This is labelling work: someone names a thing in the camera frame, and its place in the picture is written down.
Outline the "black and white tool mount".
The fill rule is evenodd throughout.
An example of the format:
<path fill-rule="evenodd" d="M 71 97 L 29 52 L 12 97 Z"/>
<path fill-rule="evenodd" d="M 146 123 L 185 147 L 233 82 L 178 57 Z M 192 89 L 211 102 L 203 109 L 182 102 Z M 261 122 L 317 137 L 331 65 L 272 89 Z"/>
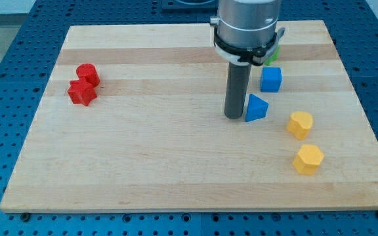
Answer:
<path fill-rule="evenodd" d="M 225 43 L 218 36 L 217 27 L 214 28 L 214 46 L 216 53 L 225 60 L 237 66 L 246 66 L 252 64 L 254 66 L 261 66 L 269 60 L 278 51 L 279 40 L 284 36 L 285 28 L 280 28 L 274 33 L 265 47 L 257 47 L 253 49 L 242 49 L 233 47 Z"/>

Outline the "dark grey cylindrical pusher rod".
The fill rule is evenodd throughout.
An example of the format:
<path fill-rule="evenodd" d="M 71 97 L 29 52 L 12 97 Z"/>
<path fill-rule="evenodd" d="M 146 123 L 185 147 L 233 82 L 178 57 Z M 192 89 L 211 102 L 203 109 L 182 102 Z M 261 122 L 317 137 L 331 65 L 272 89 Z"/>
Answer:
<path fill-rule="evenodd" d="M 243 114 L 250 72 L 251 64 L 239 66 L 229 63 L 224 103 L 224 114 L 229 119 L 239 119 Z"/>

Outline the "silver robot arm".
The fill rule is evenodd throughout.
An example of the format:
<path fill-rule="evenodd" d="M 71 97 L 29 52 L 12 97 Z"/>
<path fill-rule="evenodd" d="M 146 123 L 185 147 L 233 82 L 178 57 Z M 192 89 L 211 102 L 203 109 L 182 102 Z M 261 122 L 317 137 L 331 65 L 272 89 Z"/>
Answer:
<path fill-rule="evenodd" d="M 239 119 L 244 110 L 251 67 L 273 56 L 285 29 L 277 29 L 280 0 L 219 0 L 211 17 L 216 53 L 228 61 L 224 114 Z"/>

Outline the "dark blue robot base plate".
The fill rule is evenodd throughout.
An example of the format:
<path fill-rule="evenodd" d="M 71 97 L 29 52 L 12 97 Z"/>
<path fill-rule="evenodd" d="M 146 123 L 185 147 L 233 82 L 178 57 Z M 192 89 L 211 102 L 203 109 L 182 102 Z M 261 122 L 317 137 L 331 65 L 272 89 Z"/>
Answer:
<path fill-rule="evenodd" d="M 160 0 L 162 12 L 177 11 L 214 11 L 217 9 L 217 0 Z"/>

